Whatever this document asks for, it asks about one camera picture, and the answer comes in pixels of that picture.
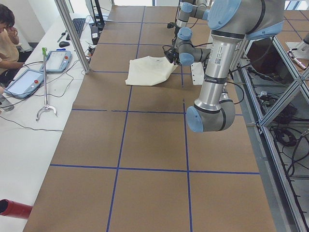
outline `computer mouse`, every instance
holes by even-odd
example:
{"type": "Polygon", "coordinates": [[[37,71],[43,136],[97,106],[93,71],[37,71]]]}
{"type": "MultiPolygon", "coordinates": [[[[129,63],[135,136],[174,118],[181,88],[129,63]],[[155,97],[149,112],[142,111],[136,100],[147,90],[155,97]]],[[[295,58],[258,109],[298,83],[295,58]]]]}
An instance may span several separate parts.
{"type": "Polygon", "coordinates": [[[69,46],[69,45],[70,45],[70,43],[67,42],[67,41],[60,41],[60,43],[59,43],[59,47],[66,47],[66,46],[69,46]]]}

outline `black hair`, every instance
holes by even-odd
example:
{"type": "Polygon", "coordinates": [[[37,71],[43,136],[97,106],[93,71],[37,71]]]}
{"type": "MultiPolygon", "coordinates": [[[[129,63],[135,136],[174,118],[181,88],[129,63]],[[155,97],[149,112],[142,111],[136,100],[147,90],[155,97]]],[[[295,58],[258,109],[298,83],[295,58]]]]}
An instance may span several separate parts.
{"type": "Polygon", "coordinates": [[[13,12],[3,4],[0,4],[0,23],[5,23],[8,28],[15,24],[13,12]]]}

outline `white t-shirt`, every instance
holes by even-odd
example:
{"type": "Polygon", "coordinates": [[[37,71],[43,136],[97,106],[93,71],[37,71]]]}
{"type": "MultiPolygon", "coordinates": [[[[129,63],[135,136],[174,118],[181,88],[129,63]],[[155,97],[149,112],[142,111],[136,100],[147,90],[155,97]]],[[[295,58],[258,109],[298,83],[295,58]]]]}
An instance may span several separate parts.
{"type": "MultiPolygon", "coordinates": [[[[5,61],[18,61],[19,53],[16,45],[11,41],[8,32],[4,30],[0,33],[0,62],[5,61]]],[[[7,69],[0,68],[0,74],[7,69]]]]}

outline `man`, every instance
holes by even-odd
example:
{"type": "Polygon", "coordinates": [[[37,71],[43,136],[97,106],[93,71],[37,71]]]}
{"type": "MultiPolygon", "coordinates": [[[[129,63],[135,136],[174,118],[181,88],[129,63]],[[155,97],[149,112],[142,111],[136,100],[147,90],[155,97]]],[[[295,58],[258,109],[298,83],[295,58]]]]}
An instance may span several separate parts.
{"type": "Polygon", "coordinates": [[[18,31],[14,28],[15,17],[5,5],[0,4],[0,84],[7,87],[17,71],[24,65],[17,62],[19,53],[18,31]]]}

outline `red pipe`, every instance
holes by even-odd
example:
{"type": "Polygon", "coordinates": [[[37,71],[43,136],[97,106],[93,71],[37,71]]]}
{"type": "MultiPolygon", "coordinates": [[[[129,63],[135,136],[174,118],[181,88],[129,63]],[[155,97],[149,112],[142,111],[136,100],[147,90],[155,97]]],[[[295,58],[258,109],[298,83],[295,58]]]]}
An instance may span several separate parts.
{"type": "Polygon", "coordinates": [[[31,213],[32,206],[13,202],[7,199],[0,201],[0,215],[13,218],[28,219],[31,213]]]}

